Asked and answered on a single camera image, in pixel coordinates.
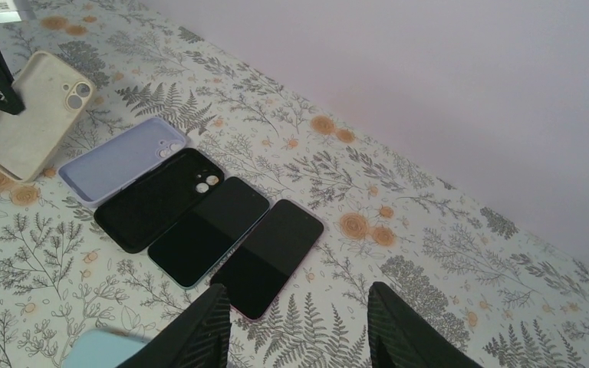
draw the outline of table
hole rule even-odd
[[[589,366],[589,267],[136,0],[37,0],[0,26],[13,72],[45,49],[97,98],[34,183],[0,175],[0,367],[61,366],[86,330],[152,337],[202,293],[121,251],[57,168],[147,117],[327,231],[259,322],[232,313],[229,366],[369,366],[387,282],[483,366]]]

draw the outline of black smartphone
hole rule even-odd
[[[148,256],[177,284],[194,287],[270,209],[241,179],[227,179],[149,248]]]
[[[282,199],[211,278],[223,284],[232,306],[259,319],[319,239],[324,226]]]
[[[224,178],[196,149],[182,149],[100,205],[94,219],[124,251],[138,253]],[[204,185],[207,190],[201,192]]]

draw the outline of lavender phone case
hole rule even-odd
[[[186,145],[186,136],[158,117],[64,164],[60,178],[87,207],[98,207]]]

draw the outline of light blue object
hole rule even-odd
[[[87,207],[98,207],[186,145],[186,136],[153,117],[64,164],[60,178]]]
[[[146,346],[146,342],[103,330],[80,336],[62,368],[116,368]]]

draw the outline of phone screen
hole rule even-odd
[[[269,210],[242,180],[224,181],[149,248],[148,256],[185,288],[195,286]]]
[[[222,265],[211,284],[223,284],[232,306],[260,318],[324,231],[317,219],[282,199]]]

